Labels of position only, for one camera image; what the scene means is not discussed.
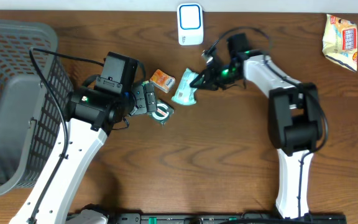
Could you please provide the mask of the teal snack packet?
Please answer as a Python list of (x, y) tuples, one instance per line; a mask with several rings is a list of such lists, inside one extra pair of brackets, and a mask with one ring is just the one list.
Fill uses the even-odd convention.
[(190, 106), (196, 104), (195, 91), (196, 88), (192, 88), (190, 83), (198, 76), (197, 73), (191, 71), (189, 68), (185, 70), (178, 85), (178, 88), (172, 97), (172, 101), (184, 106)]

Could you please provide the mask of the dark green round-label packet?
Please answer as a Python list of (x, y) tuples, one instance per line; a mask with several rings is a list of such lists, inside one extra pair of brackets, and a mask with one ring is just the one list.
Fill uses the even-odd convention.
[(163, 126), (174, 114), (174, 112), (174, 109), (169, 104), (164, 101), (157, 100), (157, 110), (151, 112), (149, 116)]

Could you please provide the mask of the orange small snack box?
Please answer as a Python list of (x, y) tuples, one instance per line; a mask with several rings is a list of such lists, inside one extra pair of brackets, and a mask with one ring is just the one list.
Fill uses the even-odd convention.
[(151, 76), (149, 82), (162, 90), (164, 93), (168, 93), (175, 84), (175, 77), (172, 77), (165, 72), (157, 69)]

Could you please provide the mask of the yellow snack bag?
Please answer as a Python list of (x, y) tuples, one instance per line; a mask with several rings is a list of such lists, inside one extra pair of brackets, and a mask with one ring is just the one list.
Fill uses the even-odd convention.
[(333, 63), (350, 71), (357, 71), (357, 25), (346, 19), (326, 14), (323, 34), (323, 55)]

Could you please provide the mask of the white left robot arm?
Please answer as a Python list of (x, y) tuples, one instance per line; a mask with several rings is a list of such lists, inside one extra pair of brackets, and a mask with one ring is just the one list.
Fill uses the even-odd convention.
[(156, 111), (157, 103), (153, 84), (144, 82), (121, 94), (83, 86), (70, 93), (67, 108), (40, 177), (11, 223), (107, 223), (107, 215), (89, 209), (68, 218), (74, 196), (114, 125)]

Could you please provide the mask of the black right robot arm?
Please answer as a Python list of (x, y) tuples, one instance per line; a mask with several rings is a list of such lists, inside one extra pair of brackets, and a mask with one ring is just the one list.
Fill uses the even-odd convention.
[(313, 83), (302, 83), (278, 68), (261, 50), (232, 50), (224, 65), (214, 50), (202, 54), (206, 68), (191, 83), (202, 90), (225, 89), (243, 79), (268, 98), (268, 136), (278, 152), (279, 190), (275, 201), (278, 216), (306, 220), (310, 166), (326, 140), (328, 122)]

